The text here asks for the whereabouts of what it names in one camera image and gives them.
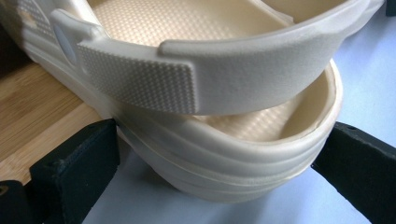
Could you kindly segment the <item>cream clog shoe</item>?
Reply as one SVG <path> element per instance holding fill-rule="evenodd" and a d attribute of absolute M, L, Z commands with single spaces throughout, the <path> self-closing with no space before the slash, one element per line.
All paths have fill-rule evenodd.
<path fill-rule="evenodd" d="M 384 1 L 0 0 L 0 25 L 172 186 L 240 203 L 318 156 L 332 57 Z"/>

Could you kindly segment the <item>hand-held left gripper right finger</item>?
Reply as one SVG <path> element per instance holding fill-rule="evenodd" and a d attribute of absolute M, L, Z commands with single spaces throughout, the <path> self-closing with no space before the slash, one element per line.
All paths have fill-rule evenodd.
<path fill-rule="evenodd" d="M 372 224 L 396 224 L 396 148 L 337 122 L 312 164 Z"/>

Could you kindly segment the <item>three-tier wooden shoe rack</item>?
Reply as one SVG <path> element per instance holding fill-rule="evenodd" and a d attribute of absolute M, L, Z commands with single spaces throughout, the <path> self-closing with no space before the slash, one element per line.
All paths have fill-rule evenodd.
<path fill-rule="evenodd" d="M 29 167 L 100 119 L 36 63 L 0 77 L 0 181 L 30 180 Z"/>

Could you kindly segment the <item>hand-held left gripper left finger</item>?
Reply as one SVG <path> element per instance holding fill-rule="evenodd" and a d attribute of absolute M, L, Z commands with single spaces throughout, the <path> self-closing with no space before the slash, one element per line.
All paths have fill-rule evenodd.
<path fill-rule="evenodd" d="M 81 224 L 120 164 L 116 122 L 90 124 L 30 167 L 39 224 Z"/>

